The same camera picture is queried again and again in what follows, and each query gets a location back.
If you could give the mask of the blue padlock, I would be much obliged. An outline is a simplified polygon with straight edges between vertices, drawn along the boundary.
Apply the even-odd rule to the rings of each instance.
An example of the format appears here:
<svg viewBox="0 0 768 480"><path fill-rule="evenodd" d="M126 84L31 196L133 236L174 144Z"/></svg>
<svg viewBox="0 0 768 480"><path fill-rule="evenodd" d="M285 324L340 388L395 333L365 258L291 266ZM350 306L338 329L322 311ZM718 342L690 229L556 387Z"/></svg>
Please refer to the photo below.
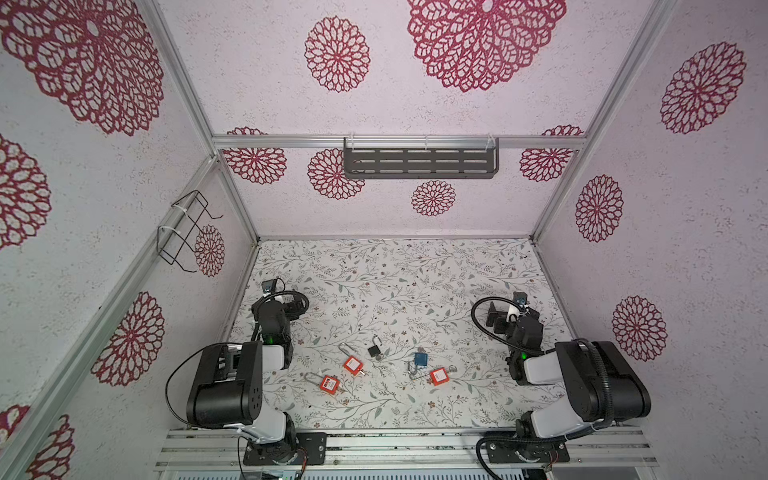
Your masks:
<svg viewBox="0 0 768 480"><path fill-rule="evenodd" d="M424 374L427 370L429 362L428 353L422 347L418 347L413 353L412 359L406 365L406 371L408 376L415 380Z"/></svg>

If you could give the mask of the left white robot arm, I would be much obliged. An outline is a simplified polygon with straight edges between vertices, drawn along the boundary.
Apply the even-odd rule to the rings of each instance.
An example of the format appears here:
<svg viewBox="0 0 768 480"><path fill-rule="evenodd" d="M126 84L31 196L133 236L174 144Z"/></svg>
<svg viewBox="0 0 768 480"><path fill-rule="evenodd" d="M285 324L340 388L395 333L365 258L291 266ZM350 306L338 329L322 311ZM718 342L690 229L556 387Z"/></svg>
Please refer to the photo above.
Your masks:
<svg viewBox="0 0 768 480"><path fill-rule="evenodd" d="M283 411L263 406L265 376L287 370L293 361L291 324L307 312L309 300L297 291L268 294L251 306L255 327L247 342L217 342L199 358L185 406L192 428L233 430L259 462L288 464L300 451L295 423Z"/></svg>

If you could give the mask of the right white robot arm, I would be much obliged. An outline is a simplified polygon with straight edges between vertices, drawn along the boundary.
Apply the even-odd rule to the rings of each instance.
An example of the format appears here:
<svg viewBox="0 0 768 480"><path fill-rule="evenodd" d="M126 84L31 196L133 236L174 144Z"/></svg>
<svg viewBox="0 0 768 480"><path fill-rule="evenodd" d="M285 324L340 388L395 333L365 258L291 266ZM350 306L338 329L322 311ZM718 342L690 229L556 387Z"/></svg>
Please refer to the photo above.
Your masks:
<svg viewBox="0 0 768 480"><path fill-rule="evenodd" d="M544 325L527 297L487 297L473 305L471 319L505 345L509 375L520 386L561 384L565 396L526 412L516 421L523 442L564 442L650 414L650 393L610 341L576 338L542 348Z"/></svg>

